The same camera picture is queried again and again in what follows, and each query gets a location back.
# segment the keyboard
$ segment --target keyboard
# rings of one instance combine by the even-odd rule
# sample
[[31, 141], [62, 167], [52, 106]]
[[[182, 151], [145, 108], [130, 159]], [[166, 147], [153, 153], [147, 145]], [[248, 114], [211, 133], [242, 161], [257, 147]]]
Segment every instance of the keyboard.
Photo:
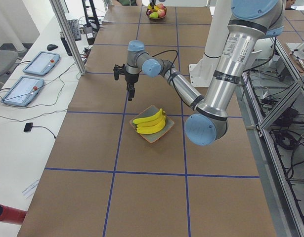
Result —
[[77, 19], [74, 20], [68, 20], [69, 28], [71, 29], [71, 32], [73, 33], [73, 37], [75, 41], [82, 40], [81, 32], [79, 30], [79, 23]]

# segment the bunch of bananas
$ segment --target bunch of bananas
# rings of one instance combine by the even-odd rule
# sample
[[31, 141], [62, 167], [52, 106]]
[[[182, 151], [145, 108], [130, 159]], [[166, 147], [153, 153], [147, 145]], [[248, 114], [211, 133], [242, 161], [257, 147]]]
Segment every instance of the bunch of bananas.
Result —
[[159, 109], [157, 113], [145, 118], [133, 120], [136, 125], [136, 132], [140, 134], [153, 134], [161, 131], [166, 125], [166, 112]]

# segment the red cylinder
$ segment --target red cylinder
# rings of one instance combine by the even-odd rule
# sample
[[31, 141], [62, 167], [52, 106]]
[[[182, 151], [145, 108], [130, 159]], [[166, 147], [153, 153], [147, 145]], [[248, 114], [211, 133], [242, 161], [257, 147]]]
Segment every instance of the red cylinder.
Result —
[[26, 211], [0, 204], [1, 222], [21, 225], [23, 223], [26, 214], [27, 214]]

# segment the table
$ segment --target table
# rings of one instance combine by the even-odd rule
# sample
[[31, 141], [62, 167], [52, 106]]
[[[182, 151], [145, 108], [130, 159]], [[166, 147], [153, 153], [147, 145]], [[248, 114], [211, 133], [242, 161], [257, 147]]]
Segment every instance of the table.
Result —
[[[193, 112], [162, 77], [141, 75], [131, 102], [114, 81], [130, 40], [178, 50], [186, 77], [203, 55], [209, 8], [168, 7], [162, 21], [145, 11], [108, 10], [18, 236], [276, 236], [235, 96], [228, 133], [200, 147], [184, 134]], [[149, 144], [129, 121], [152, 104], [175, 125]]]
[[[68, 14], [67, 18], [73, 19], [74, 16]], [[46, 46], [50, 43], [58, 45], [59, 47], [53, 52], [60, 54], [61, 59], [57, 66], [43, 77], [45, 83], [54, 80], [74, 63], [73, 58], [69, 57], [64, 49], [59, 32], [60, 28], [54, 17], [22, 60], [32, 60], [40, 51], [46, 51]], [[88, 46], [85, 36], [76, 44], [80, 52]], [[10, 88], [24, 74], [22, 69], [25, 66], [26, 64], [21, 64], [16, 68], [4, 88]], [[78, 78], [78, 69], [76, 66], [72, 66], [61, 77], [65, 85], [57, 103], [53, 106], [14, 108], [0, 102], [0, 115], [24, 120], [44, 113], [65, 110], [74, 94]], [[62, 85], [63, 83], [57, 79], [45, 86], [30, 106], [54, 103]], [[31, 119], [29, 122], [33, 122], [34, 126], [45, 126], [57, 135], [65, 114], [65, 111], [58, 112]], [[28, 209], [32, 196], [25, 199], [22, 191], [40, 178], [55, 141], [52, 134], [44, 128], [33, 128], [30, 133], [24, 133], [25, 123], [25, 121], [15, 122], [0, 118], [0, 204], [23, 210]], [[0, 236], [14, 237], [19, 229], [20, 226], [17, 225], [0, 223]]]

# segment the bowl of fruit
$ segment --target bowl of fruit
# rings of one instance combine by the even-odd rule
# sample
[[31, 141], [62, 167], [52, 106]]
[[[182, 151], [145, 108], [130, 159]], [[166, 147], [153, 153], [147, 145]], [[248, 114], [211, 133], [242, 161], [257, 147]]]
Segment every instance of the bowl of fruit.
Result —
[[163, 19], [166, 16], [167, 8], [162, 4], [150, 4], [147, 7], [146, 15], [153, 20]]

